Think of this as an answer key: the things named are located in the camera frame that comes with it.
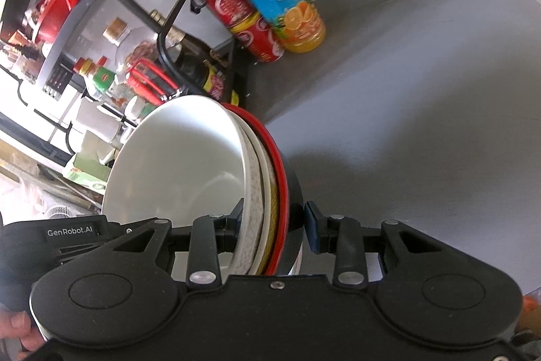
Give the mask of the person's left hand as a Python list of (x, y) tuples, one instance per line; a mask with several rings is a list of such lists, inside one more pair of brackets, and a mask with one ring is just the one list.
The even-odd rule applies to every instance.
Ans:
[(26, 311), (1, 306), (1, 354), (9, 360), (25, 360), (45, 344), (40, 330)]

